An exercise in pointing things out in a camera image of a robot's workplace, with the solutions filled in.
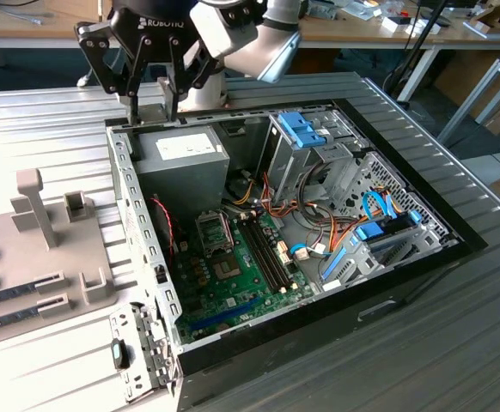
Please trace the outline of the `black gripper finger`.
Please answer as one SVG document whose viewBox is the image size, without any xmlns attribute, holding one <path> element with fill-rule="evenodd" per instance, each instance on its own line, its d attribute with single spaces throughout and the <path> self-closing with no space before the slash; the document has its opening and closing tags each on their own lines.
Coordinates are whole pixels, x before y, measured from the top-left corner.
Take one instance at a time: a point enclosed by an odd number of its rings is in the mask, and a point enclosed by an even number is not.
<svg viewBox="0 0 500 412">
<path fill-rule="evenodd" d="M 216 109 L 224 103 L 223 62 L 214 59 L 204 42 L 192 45 L 169 40 L 171 64 L 167 68 L 166 113 L 169 120 L 183 112 Z"/>
<path fill-rule="evenodd" d="M 74 31 L 78 45 L 99 84 L 107 94 L 116 94 L 119 101 L 126 106 L 126 117 L 130 125 L 140 124 L 138 90 L 149 65 L 147 40 L 139 40 L 136 56 L 131 58 L 127 52 L 123 69 L 115 72 L 112 66 L 105 62 L 110 39 L 113 38 L 109 24 L 83 21 L 75 25 Z"/>
</svg>

